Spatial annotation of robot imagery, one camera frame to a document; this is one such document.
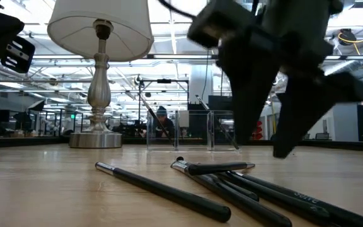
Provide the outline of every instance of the lamp base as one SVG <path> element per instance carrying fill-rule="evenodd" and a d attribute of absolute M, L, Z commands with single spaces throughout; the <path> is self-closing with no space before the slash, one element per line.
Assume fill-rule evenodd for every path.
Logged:
<path fill-rule="evenodd" d="M 122 135 L 115 132 L 75 132 L 69 139 L 70 148 L 121 148 L 122 145 Z"/>

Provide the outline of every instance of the white lampshade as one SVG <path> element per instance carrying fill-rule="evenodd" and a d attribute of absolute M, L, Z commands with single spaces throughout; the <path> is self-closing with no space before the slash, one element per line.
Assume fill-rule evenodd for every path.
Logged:
<path fill-rule="evenodd" d="M 47 32 L 69 52 L 93 58 L 99 42 L 93 28 L 96 19 L 114 27 L 106 46 L 111 61 L 140 59 L 151 49 L 147 0 L 56 0 Z"/>

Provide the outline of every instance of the silver lamp stand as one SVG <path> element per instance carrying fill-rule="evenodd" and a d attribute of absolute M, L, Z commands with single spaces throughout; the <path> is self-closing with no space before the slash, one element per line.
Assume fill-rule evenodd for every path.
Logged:
<path fill-rule="evenodd" d="M 107 80 L 109 56 L 106 54 L 106 40 L 113 31 L 109 21 L 96 20 L 93 23 L 96 36 L 99 38 L 98 53 L 95 54 L 95 75 L 88 90 L 88 103 L 92 106 L 90 127 L 84 132 L 71 134 L 69 146 L 71 148 L 120 148 L 122 135 L 112 132 L 106 127 L 105 109 L 109 106 L 112 93 Z"/>

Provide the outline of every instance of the desk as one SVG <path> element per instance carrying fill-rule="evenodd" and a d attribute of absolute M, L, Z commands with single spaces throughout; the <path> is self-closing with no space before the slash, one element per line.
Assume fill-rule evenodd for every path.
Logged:
<path fill-rule="evenodd" d="M 269 146 L 238 153 L 147 153 L 144 145 L 71 149 L 66 144 L 0 148 L 0 226 L 261 226 L 253 218 L 170 168 L 177 156 L 201 163 L 245 160 L 255 177 L 363 215 L 363 152 L 297 147 L 286 160 Z M 229 206 L 218 223 L 95 169 L 102 161 Z M 267 201 L 294 226 L 315 226 Z"/>

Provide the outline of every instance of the man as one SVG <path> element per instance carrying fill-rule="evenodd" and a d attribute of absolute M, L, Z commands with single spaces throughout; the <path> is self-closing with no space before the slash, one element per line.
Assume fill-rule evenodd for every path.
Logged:
<path fill-rule="evenodd" d="M 168 118 L 168 112 L 166 109 L 162 106 L 158 108 L 156 111 L 156 116 L 159 119 L 159 122 L 163 125 L 165 130 L 168 132 L 169 136 L 174 137 L 175 136 L 175 125 L 173 122 Z M 166 137 L 166 135 L 163 133 L 161 127 L 159 126 L 158 122 L 154 121 L 154 131 L 156 132 L 156 137 Z"/>

